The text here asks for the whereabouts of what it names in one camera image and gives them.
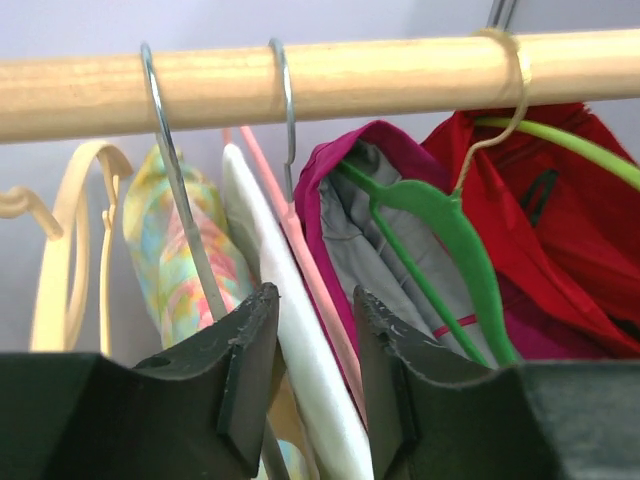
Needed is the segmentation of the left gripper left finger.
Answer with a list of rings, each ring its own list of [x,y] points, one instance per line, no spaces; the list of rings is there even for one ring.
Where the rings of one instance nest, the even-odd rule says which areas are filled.
[[[1,357],[5,479],[250,479],[270,399],[279,292],[128,368],[97,353]]]

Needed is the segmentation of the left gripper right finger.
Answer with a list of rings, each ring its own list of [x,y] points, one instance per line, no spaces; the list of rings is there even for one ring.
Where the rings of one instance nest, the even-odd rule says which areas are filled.
[[[437,344],[370,292],[354,316],[378,479],[635,479],[639,365],[492,370]]]

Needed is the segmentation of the grey hanger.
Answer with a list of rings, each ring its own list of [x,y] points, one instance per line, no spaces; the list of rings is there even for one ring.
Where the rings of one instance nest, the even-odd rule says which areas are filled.
[[[173,202],[180,220],[179,230],[184,234],[184,240],[188,245],[187,257],[193,263],[197,274],[197,283],[202,291],[200,298],[206,306],[206,309],[199,314],[199,318],[210,319],[214,326],[226,326],[228,323],[224,319],[228,316],[229,309],[225,304],[224,292],[217,283],[216,272],[206,250],[206,244],[202,240],[199,223],[192,210],[193,203],[185,185],[179,155],[176,152],[168,120],[162,106],[160,87],[153,65],[152,52],[148,44],[143,43],[141,45],[140,55],[159,125],[159,130],[156,134],[159,155],[164,163],[167,181],[171,187]],[[249,366],[249,360],[252,358],[257,359],[266,368],[267,373],[271,372],[275,355],[275,345],[273,343],[265,348],[260,348],[256,353],[249,351],[263,338],[260,334],[260,326],[249,322],[242,327],[238,327],[235,331],[235,336],[231,339],[229,373],[223,395],[222,416],[219,418],[217,427],[223,439],[235,449],[240,449],[242,446],[238,443],[240,437],[237,432],[237,426],[233,423],[238,418],[234,408],[239,391],[247,386],[244,380],[244,371]]]

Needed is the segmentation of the magenta skirt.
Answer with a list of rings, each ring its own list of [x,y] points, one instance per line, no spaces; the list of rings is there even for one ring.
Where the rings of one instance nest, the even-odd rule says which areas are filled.
[[[387,122],[373,121],[338,139],[320,144],[302,170],[294,199],[305,239],[344,324],[354,349],[358,338],[353,299],[348,300],[322,240],[319,184],[342,160],[361,169],[383,185],[400,180],[421,180],[444,190],[449,174],[410,136]],[[585,334],[544,312],[504,275],[497,274],[506,329],[525,360],[601,359],[608,354]],[[459,321],[491,368],[498,366],[474,314]]]

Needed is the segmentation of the green hanger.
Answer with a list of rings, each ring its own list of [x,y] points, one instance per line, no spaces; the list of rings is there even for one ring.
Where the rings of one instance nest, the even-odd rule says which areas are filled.
[[[497,136],[473,143],[465,157],[451,194],[418,180],[401,180],[385,186],[355,166],[342,162],[335,171],[355,184],[369,196],[369,211],[383,237],[406,267],[422,293],[449,327],[453,337],[471,360],[486,366],[485,356],[468,337],[440,298],[435,288],[418,269],[408,250],[379,212],[380,207],[406,211],[419,218],[442,242],[456,268],[460,272],[491,353],[500,366],[518,362],[518,355],[506,331],[502,299],[495,270],[477,231],[462,209],[463,185],[475,154],[505,141],[522,122],[529,105],[532,81],[531,62],[520,43],[510,33],[495,28],[485,28],[475,33],[498,42],[507,60],[516,65],[518,72],[518,103],[505,129]]]

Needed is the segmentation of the red skirt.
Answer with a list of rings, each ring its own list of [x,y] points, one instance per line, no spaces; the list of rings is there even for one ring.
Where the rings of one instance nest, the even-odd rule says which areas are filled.
[[[478,151],[462,206],[527,359],[639,354],[639,193],[524,131]]]

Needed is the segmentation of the pink hanger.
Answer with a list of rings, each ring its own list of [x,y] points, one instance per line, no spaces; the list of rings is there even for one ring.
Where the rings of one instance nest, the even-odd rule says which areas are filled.
[[[276,79],[282,87],[287,130],[287,157],[283,164],[285,187],[281,188],[269,163],[248,126],[239,128],[258,173],[261,175],[267,193],[275,208],[275,213],[293,252],[297,265],[311,293],[314,304],[320,314],[320,320],[328,334],[336,361],[344,374],[351,396],[363,423],[367,422],[360,364],[351,344],[340,315],[335,307],[326,284],[319,272],[316,261],[306,243],[300,219],[293,203],[293,179],[291,167],[296,157],[296,115],[290,68],[281,41],[275,37],[269,40],[274,56]]]

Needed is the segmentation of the yellow-green hanger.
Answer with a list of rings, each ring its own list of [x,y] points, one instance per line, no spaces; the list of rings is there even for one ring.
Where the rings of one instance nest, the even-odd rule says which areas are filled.
[[[550,32],[560,29],[594,30],[598,27],[632,27],[639,24],[637,1],[495,1],[488,25],[508,30]],[[523,120],[519,132],[575,153],[594,166],[599,175],[607,174],[637,191],[639,167],[626,166],[611,147],[597,145],[584,134],[571,133],[568,127],[553,127],[548,121]]]

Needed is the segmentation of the white garment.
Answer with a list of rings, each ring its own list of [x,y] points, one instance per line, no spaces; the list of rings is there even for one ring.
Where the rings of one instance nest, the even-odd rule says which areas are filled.
[[[298,412],[328,479],[374,477],[368,437],[280,227],[240,148],[223,150],[230,235],[256,280],[280,294],[278,340]]]

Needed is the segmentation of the floral pastel garment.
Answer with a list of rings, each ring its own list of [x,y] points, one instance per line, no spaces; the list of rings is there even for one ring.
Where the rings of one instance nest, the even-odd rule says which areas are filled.
[[[247,386],[239,391],[233,422],[240,449],[219,433],[223,395],[231,360],[231,339],[238,327],[260,326],[264,337],[249,351],[277,347],[279,296],[273,285],[257,285],[229,236],[216,186],[196,168],[183,165],[192,210],[202,232],[217,283],[229,309],[226,326],[200,319],[200,298],[188,245],[179,230],[171,187],[158,147],[149,150],[123,205],[123,234],[150,316],[159,332],[160,353],[138,368],[153,375],[144,386],[144,427],[136,446],[147,457],[130,462],[138,479],[265,479],[263,456],[267,412],[276,372],[267,373],[255,358],[244,371]]]

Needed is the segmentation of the grey garment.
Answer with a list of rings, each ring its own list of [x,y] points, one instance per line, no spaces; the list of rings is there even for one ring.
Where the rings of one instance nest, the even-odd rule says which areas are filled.
[[[369,196],[333,171],[319,184],[322,240],[348,300],[357,285],[371,291],[399,319],[455,353],[466,353],[383,237],[369,211]],[[444,248],[417,217],[382,207],[380,213],[412,260],[459,321],[474,314],[466,285]]]

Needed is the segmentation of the wooden clothes rack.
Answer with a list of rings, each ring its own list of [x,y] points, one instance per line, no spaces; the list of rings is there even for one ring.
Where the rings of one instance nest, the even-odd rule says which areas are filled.
[[[635,29],[529,34],[532,104],[635,98]],[[517,73],[480,36],[290,45],[300,120],[512,106]],[[175,130],[276,123],[284,118],[268,47],[155,53],[162,104]],[[23,143],[154,131],[138,54],[5,62],[1,139]]]

